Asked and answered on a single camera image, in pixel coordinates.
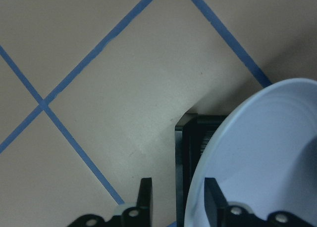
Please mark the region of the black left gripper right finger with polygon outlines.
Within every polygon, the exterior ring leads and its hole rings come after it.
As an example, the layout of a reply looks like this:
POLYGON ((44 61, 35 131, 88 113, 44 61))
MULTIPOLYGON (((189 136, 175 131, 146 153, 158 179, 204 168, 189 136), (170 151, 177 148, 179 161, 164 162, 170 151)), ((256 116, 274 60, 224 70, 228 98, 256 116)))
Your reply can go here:
POLYGON ((204 207, 211 227, 221 227, 224 210, 228 206, 215 178, 205 178, 204 181, 204 207))

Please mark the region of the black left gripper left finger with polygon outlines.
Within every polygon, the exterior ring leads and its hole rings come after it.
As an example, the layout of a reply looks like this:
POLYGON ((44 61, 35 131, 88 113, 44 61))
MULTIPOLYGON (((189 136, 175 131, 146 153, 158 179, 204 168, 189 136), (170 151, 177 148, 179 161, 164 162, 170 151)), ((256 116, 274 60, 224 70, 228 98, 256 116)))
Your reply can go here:
POLYGON ((141 227, 151 227, 153 218, 153 183, 152 178, 142 178, 140 182, 137 204, 141 227))

